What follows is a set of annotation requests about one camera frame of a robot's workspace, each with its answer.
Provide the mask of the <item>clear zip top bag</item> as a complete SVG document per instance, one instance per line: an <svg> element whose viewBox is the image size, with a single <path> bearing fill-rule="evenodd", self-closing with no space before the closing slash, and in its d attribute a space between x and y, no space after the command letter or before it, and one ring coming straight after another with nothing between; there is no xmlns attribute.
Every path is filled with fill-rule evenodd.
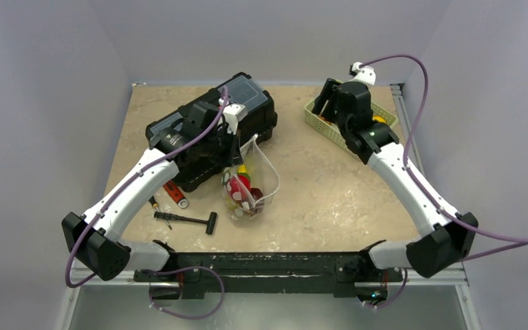
<svg viewBox="0 0 528 330"><path fill-rule="evenodd" d="M243 163L247 167L250 175L251 188L259 188L263 193L265 200L264 209L273 202L274 195L280 188L280 177L270 160L260 149L256 141L260 135L253 135L241 148ZM231 166L223 170L221 174L221 192L224 200L226 212L234 221L251 221L258 217L262 212L254 214L251 207L254 205L252 195L247 200L234 201L229 195L229 180L232 175L237 175L237 168L240 166Z"/></svg>

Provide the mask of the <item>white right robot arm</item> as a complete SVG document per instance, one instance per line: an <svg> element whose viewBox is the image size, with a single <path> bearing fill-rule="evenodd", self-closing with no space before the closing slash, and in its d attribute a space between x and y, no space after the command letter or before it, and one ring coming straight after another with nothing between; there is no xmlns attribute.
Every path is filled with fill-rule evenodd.
<svg viewBox="0 0 528 330"><path fill-rule="evenodd" d="M410 215L419 238L378 241L361 250L360 274L376 279L388 268L409 268L430 278L464 259L474 241L476 217L461 214L421 173L413 173L404 146L393 130L374 120L371 93L363 82L325 81L313 114L336 124L346 147L377 173Z"/></svg>

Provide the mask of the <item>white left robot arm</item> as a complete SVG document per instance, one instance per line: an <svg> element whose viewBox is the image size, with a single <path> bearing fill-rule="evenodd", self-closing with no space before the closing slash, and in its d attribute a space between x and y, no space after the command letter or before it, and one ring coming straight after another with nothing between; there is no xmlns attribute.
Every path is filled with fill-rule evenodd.
<svg viewBox="0 0 528 330"><path fill-rule="evenodd" d="M78 259L104 281L124 270L148 270L160 281L177 274L177 262L161 243L125 241L122 235L138 211L167 181L174 179L184 162L222 155L225 162L239 150L238 126L247 110L241 104L197 101L186 113L173 112L147 127L149 147L136 165L94 206L68 213L62 220L70 252L65 282L71 280Z"/></svg>

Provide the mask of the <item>red toy apple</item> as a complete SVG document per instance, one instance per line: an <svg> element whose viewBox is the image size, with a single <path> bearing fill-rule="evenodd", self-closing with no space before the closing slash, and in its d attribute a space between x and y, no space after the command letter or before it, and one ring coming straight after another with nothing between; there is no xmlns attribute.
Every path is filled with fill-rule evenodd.
<svg viewBox="0 0 528 330"><path fill-rule="evenodd" d="M246 175L232 175L229 180L229 195L234 201L244 201L250 195L251 182Z"/></svg>

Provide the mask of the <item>dark red toy fruit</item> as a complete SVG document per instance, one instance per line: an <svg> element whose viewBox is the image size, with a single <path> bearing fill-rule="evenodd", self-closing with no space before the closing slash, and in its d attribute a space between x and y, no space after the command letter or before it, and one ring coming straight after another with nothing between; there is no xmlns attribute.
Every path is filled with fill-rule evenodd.
<svg viewBox="0 0 528 330"><path fill-rule="evenodd" d="M262 191L259 188L251 188L250 193L254 200L254 205L251 207L251 211L254 214L262 212L265 206L265 200L263 198Z"/></svg>

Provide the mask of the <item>yellow toy banana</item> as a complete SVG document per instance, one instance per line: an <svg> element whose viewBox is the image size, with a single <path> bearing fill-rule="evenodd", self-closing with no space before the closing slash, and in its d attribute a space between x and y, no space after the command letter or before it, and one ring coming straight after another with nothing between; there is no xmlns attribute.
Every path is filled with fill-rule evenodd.
<svg viewBox="0 0 528 330"><path fill-rule="evenodd" d="M247 167L242 164L237 168L237 175L250 178L250 175L248 174Z"/></svg>

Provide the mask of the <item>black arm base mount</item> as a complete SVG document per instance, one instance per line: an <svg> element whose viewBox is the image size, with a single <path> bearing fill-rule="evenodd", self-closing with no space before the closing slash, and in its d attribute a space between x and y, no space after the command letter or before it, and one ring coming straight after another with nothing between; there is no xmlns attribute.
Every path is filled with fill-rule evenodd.
<svg viewBox="0 0 528 330"><path fill-rule="evenodd" d="M375 269L362 252L173 252L162 274L134 273L134 281L174 283L157 299L202 299L207 293L331 294L371 303L387 299L388 284L401 283L399 268Z"/></svg>

